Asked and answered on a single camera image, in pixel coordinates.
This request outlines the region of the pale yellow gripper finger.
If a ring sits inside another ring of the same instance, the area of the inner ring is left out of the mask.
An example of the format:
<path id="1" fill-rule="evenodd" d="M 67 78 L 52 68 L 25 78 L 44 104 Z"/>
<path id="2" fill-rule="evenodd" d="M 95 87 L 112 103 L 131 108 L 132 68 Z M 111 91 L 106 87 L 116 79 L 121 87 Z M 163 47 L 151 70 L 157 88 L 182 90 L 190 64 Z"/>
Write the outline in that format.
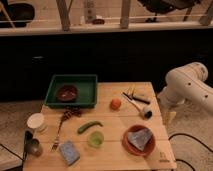
<path id="1" fill-rule="evenodd" d="M 166 126 L 168 126 L 176 116 L 175 111 L 166 111 L 164 113 L 163 121 Z"/>

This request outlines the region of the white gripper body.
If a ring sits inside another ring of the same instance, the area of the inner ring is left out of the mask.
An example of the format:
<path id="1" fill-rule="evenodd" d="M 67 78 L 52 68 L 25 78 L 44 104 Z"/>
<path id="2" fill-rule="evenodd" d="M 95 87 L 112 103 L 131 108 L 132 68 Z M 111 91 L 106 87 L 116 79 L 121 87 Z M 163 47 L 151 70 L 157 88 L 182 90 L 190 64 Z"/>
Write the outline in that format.
<path id="1" fill-rule="evenodd" d="M 163 88 L 157 95 L 157 99 L 163 114 L 170 112 L 173 108 L 184 103 L 184 98 L 168 87 Z"/>

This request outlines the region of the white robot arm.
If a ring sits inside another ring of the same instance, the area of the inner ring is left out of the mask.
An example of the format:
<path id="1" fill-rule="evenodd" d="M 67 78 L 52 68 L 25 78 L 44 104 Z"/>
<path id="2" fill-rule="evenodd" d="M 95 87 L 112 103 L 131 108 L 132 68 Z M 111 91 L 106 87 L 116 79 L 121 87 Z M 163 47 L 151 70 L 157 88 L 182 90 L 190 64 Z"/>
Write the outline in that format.
<path id="1" fill-rule="evenodd" d="M 207 78 L 207 67 L 200 62 L 174 68 L 166 74 L 166 86 L 157 95 L 165 126 L 176 116 L 174 108 L 186 100 L 213 114 L 213 88 L 205 84 Z"/>

